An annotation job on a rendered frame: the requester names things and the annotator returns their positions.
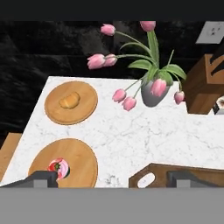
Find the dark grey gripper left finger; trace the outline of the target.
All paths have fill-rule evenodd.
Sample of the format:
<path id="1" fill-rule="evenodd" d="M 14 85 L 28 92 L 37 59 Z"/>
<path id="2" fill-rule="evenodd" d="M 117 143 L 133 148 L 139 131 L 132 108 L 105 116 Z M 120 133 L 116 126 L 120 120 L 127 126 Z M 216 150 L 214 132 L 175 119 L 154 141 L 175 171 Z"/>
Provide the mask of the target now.
<path id="1" fill-rule="evenodd" d="M 25 179 L 4 185 L 18 188 L 57 188 L 58 173 L 56 171 L 35 171 Z"/>

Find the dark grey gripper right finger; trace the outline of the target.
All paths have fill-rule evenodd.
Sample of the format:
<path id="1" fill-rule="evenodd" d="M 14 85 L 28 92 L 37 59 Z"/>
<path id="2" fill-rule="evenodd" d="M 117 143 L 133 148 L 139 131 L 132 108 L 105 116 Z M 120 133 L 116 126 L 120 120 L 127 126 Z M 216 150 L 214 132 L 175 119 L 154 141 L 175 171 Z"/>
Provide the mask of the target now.
<path id="1" fill-rule="evenodd" d="M 173 188 L 218 187 L 216 184 L 197 178 L 189 171 L 168 171 L 166 179 L 166 186 Z"/>

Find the light wooden cabinet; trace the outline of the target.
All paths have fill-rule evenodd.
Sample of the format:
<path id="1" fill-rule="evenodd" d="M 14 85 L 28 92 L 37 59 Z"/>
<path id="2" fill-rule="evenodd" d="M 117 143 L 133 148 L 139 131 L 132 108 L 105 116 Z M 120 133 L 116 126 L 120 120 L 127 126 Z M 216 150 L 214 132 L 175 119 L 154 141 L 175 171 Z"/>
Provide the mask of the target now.
<path id="1" fill-rule="evenodd" d="M 4 177 L 21 136 L 21 133 L 9 133 L 3 142 L 3 146 L 0 149 L 0 182 Z"/>

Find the golden croissant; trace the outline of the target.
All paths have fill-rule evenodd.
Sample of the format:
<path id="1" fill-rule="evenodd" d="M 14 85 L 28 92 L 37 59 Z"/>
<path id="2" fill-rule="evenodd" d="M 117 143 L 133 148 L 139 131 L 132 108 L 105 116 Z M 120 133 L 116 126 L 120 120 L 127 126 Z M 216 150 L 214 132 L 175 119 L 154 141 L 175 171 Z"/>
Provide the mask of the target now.
<path id="1" fill-rule="evenodd" d="M 61 99 L 59 101 L 59 105 L 63 109 L 73 109 L 79 104 L 79 101 L 80 101 L 80 95 L 77 92 L 72 92 L 67 97 Z"/>

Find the round wooden plate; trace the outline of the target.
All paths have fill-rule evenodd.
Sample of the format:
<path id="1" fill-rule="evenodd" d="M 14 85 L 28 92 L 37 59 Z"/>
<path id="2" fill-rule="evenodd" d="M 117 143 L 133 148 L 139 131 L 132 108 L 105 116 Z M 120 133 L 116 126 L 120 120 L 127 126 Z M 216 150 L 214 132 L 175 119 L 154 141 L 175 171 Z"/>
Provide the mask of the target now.
<path id="1" fill-rule="evenodd" d="M 48 165 L 57 158 L 63 158 L 70 168 L 66 178 L 58 180 L 59 188 L 94 187 L 98 164 L 92 149 L 74 138 L 64 138 L 48 144 L 32 161 L 28 175 L 35 171 L 46 171 Z"/>
<path id="2" fill-rule="evenodd" d="M 54 88 L 45 99 L 45 113 L 55 123 L 71 125 L 84 121 L 96 109 L 95 89 L 83 81 L 69 81 Z"/>

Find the small white and brown object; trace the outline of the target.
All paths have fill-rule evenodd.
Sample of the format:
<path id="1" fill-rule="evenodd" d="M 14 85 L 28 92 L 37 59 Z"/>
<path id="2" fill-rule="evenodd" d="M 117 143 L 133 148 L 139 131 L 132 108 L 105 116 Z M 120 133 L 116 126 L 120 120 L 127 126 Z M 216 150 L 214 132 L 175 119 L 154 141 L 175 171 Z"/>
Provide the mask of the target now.
<path id="1" fill-rule="evenodd" d="M 220 97 L 213 106 L 216 115 L 224 115 L 224 97 Z"/>

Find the grey vase with pink tulips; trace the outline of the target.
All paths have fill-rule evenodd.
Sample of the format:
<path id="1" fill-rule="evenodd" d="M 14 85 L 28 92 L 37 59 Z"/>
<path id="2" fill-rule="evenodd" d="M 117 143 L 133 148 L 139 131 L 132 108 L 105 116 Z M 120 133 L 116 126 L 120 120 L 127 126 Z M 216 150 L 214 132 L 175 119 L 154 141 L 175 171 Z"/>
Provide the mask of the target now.
<path id="1" fill-rule="evenodd" d="M 176 104 L 180 104 L 185 99 L 180 79 L 185 81 L 186 73 L 180 66 L 172 64 L 174 51 L 171 51 L 167 64 L 160 67 L 158 39 L 155 33 L 156 22 L 140 21 L 140 25 L 147 34 L 148 45 L 126 33 L 118 31 L 112 24 L 103 24 L 101 33 L 110 37 L 115 34 L 127 37 L 131 39 L 131 42 L 123 44 L 121 48 L 139 46 L 146 51 L 146 55 L 136 53 L 103 55 L 102 53 L 96 53 L 87 59 L 88 69 L 112 67 L 119 59 L 136 58 L 135 61 L 128 65 L 128 68 L 145 70 L 145 74 L 125 89 L 117 89 L 112 96 L 112 100 L 121 103 L 124 110 L 130 111 L 137 105 L 136 97 L 138 92 L 141 92 L 144 105 L 150 108 L 156 107 L 165 98 L 169 88 L 173 85 L 173 77 L 175 77 L 179 84 L 179 91 L 174 94 L 173 98 Z"/>

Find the wooden knife block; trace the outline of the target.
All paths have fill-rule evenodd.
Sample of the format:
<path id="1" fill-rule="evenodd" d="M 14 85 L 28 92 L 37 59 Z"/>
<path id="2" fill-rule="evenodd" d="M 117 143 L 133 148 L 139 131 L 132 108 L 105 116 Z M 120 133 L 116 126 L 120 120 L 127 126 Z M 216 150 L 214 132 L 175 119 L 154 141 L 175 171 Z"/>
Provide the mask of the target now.
<path id="1" fill-rule="evenodd" d="M 214 54 L 204 54 L 182 82 L 189 114 L 207 115 L 224 95 L 224 43 Z"/>

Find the white wall socket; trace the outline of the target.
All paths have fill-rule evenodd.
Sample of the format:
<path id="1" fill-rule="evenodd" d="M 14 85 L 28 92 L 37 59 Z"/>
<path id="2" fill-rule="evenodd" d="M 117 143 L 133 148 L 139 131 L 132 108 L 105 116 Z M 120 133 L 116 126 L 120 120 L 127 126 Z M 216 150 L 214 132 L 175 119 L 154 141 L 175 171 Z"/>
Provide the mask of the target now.
<path id="1" fill-rule="evenodd" d="M 224 38 L 224 21 L 206 21 L 196 41 L 197 44 L 219 44 Z"/>

